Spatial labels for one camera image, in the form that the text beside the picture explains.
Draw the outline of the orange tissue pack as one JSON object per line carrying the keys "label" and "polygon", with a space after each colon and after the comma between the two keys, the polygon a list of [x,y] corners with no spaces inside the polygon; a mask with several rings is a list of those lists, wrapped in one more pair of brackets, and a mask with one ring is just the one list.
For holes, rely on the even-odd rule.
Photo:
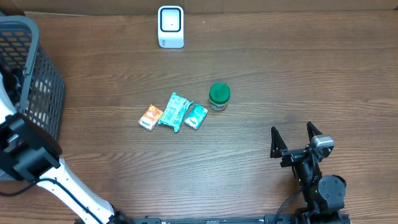
{"label": "orange tissue pack", "polygon": [[150,105],[147,111],[140,117],[139,124],[146,130],[152,131],[162,115],[162,110],[154,105]]}

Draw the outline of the white barcode scanner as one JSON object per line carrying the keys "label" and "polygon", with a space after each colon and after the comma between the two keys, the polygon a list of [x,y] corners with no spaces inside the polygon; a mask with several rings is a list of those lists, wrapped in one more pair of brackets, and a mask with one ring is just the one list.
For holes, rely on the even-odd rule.
{"label": "white barcode scanner", "polygon": [[165,49],[184,47],[184,10],[176,5],[161,6],[158,17],[158,41]]}

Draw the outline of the green lid jar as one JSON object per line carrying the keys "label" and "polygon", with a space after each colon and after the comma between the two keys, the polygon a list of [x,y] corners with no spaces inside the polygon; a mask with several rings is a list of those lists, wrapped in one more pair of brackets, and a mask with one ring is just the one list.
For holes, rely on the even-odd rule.
{"label": "green lid jar", "polygon": [[215,83],[209,91],[209,104],[215,111],[222,111],[228,107],[231,90],[225,83]]}

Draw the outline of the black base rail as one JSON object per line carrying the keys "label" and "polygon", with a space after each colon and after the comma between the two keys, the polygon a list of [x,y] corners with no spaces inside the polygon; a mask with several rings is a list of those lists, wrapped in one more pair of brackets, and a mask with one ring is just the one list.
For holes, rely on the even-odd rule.
{"label": "black base rail", "polygon": [[[132,218],[128,223],[133,224],[274,224],[275,215],[265,215],[264,217],[239,217],[239,218],[205,218],[205,219],[174,219],[161,220],[160,218]],[[304,223],[295,220],[294,215],[283,214],[278,217],[278,224]],[[342,223],[351,224],[348,215],[341,215],[341,219],[333,218],[332,221],[314,220],[311,223]]]}

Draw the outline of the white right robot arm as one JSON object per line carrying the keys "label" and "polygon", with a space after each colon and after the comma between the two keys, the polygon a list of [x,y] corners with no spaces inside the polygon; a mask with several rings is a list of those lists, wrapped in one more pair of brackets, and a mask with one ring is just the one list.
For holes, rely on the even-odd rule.
{"label": "white right robot arm", "polygon": [[[301,149],[289,150],[276,127],[271,127],[270,157],[281,158],[281,167],[291,167],[300,188],[290,196],[273,217],[272,223],[350,223],[345,207],[346,181],[338,175],[323,176],[318,165],[327,158],[334,146],[331,136],[320,132],[312,122],[307,123],[309,143]],[[284,207],[296,196],[303,195],[305,206],[295,213],[282,216]]]}

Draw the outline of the small teal tissue pack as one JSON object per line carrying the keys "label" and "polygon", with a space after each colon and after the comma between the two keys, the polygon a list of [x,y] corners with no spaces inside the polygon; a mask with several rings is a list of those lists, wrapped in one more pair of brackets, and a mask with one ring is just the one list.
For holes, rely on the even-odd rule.
{"label": "small teal tissue pack", "polygon": [[206,108],[199,104],[194,104],[193,109],[185,118],[184,123],[197,130],[205,120],[207,114],[208,110]]}

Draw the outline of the grey plastic mesh basket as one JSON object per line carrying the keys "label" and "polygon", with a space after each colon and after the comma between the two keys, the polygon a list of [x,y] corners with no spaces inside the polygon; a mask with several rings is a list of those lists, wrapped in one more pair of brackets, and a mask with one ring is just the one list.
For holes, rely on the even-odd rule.
{"label": "grey plastic mesh basket", "polygon": [[2,85],[16,111],[57,141],[65,82],[40,46],[37,24],[28,17],[1,17]]}

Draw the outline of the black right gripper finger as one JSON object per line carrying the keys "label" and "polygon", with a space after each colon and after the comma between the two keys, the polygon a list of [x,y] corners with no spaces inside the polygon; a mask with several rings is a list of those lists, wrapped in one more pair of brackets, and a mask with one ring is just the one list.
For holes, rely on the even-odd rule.
{"label": "black right gripper finger", "polygon": [[322,132],[320,132],[311,121],[307,123],[307,133],[309,139],[312,139],[314,136],[322,135]]}
{"label": "black right gripper finger", "polygon": [[270,157],[273,159],[281,158],[288,148],[283,141],[279,131],[275,126],[271,127],[271,151]]}

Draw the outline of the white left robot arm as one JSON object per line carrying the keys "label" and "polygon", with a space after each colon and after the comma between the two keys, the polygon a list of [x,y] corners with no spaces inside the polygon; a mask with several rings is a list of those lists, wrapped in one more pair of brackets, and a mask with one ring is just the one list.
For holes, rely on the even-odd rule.
{"label": "white left robot arm", "polygon": [[48,190],[76,213],[83,223],[130,223],[108,201],[91,191],[68,167],[56,140],[16,111],[1,86],[1,170],[29,185]]}

